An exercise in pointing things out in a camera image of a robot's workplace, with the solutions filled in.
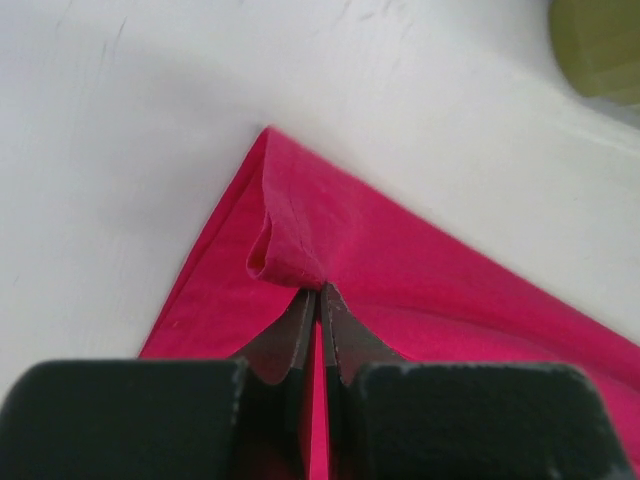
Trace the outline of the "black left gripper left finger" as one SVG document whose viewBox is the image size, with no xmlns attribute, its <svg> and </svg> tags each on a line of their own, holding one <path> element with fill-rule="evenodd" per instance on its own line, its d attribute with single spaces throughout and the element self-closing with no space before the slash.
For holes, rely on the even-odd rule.
<svg viewBox="0 0 640 480">
<path fill-rule="evenodd" d="M 5 479 L 302 479 L 316 295 L 222 360 L 57 360 L 1 407 Z"/>
</svg>

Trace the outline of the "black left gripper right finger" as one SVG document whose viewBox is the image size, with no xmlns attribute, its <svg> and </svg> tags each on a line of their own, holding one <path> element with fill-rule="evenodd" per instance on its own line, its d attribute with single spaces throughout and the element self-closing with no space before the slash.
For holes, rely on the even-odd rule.
<svg viewBox="0 0 640 480">
<path fill-rule="evenodd" d="M 403 359 L 319 296 L 333 479 L 632 479 L 594 384 L 561 363 Z"/>
</svg>

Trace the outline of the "pink t-shirt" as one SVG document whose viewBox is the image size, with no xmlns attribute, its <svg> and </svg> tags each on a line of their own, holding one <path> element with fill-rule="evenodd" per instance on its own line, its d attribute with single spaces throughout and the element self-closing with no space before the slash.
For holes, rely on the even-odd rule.
<svg viewBox="0 0 640 480">
<path fill-rule="evenodd" d="M 638 462 L 635 344 L 272 128 L 206 222 L 141 356 L 230 355 L 299 289 L 328 282 L 411 360 L 579 366 Z"/>
</svg>

